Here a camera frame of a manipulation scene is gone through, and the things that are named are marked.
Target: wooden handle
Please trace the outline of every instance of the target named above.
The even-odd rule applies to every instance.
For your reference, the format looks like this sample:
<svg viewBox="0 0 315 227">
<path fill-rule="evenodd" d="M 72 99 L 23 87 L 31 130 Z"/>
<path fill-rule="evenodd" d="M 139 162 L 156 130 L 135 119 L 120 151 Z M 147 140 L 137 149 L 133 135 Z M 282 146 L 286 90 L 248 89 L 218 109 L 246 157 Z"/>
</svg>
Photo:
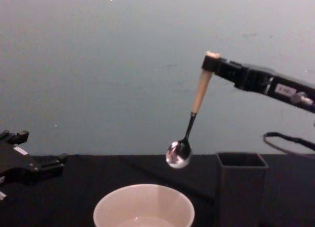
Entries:
<svg viewBox="0 0 315 227">
<path fill-rule="evenodd" d="M 213 57 L 213 58 L 216 58 L 218 59 L 220 57 L 219 54 L 216 54 L 216 53 L 212 53 L 212 52 L 206 52 L 206 56 L 209 56 L 209 57 Z M 208 88 L 208 84 L 209 84 L 209 81 L 212 77 L 212 74 L 213 72 L 210 72 L 210 71 L 206 71 L 206 70 L 202 70 L 201 71 L 201 74 L 200 74 L 200 77 L 199 77 L 199 82 L 198 82 L 198 86 L 197 86 L 197 90 L 196 90 L 196 93 L 195 93 L 195 98 L 194 98 L 194 102 L 193 102 L 193 105 L 192 105 L 192 113 L 195 113 L 197 114 L 199 112 L 199 109 L 201 107 L 201 104 L 202 104 L 202 101 L 203 101 L 203 98 L 206 94 L 206 91 L 207 91 L 207 88 Z"/>
</svg>

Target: spoon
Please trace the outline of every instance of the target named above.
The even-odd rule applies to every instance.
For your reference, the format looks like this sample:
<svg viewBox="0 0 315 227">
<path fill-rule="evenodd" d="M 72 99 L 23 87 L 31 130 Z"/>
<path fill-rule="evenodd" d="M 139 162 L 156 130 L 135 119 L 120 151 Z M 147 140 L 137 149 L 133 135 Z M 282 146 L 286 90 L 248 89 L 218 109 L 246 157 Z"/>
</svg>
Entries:
<svg viewBox="0 0 315 227">
<path fill-rule="evenodd" d="M 206 57 L 218 59 L 220 58 L 220 55 L 208 51 L 206 52 Z M 195 93 L 195 98 L 192 105 L 190 120 L 189 120 L 185 137 L 182 140 L 173 142 L 166 151 L 166 162 L 172 168 L 176 168 L 176 169 L 184 168 L 186 165 L 189 164 L 190 158 L 192 156 L 192 151 L 191 151 L 191 147 L 188 141 L 188 137 L 189 137 L 193 122 L 201 107 L 203 98 L 206 94 L 208 84 L 212 77 L 212 74 L 213 72 L 202 69 L 200 77 L 199 77 L 199 82 L 198 82 L 197 90 Z"/>
</svg>

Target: black square cup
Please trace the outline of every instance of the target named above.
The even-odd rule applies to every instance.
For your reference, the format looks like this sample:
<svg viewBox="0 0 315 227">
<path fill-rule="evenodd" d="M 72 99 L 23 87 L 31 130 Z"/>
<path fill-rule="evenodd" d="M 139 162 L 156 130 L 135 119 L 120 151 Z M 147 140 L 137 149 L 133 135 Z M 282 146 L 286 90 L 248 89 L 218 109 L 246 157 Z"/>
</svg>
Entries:
<svg viewBox="0 0 315 227">
<path fill-rule="evenodd" d="M 258 227 L 268 165 L 256 153 L 221 152 L 217 158 L 215 227 Z"/>
</svg>

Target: wall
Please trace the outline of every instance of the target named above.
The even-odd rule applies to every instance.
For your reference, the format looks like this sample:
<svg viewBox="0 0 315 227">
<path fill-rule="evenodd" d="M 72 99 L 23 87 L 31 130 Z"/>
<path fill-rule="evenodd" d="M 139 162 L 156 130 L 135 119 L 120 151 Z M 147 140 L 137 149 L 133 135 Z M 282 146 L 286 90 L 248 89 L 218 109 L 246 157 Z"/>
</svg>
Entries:
<svg viewBox="0 0 315 227">
<path fill-rule="evenodd" d="M 164 154 L 184 136 L 204 53 L 315 80 L 315 0 L 0 0 L 0 128 L 32 154 Z M 194 153 L 275 153 L 315 117 L 214 77 Z"/>
</svg>

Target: black table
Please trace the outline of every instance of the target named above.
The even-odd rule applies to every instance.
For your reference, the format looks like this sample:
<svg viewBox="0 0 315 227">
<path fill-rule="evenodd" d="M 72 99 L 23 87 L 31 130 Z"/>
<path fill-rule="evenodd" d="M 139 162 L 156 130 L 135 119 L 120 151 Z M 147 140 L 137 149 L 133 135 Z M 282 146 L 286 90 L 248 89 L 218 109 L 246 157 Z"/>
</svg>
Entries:
<svg viewBox="0 0 315 227">
<path fill-rule="evenodd" d="M 315 162 L 287 155 L 264 155 L 267 172 L 262 227 L 315 227 Z M 49 157 L 37 157 L 45 160 Z M 98 201 L 115 189 L 139 183 L 183 192 L 195 208 L 194 227 L 210 227 L 215 193 L 215 156 L 195 155 L 174 170 L 165 156 L 69 156 L 62 177 L 34 186 L 1 187 L 0 227 L 93 227 Z"/>
</svg>

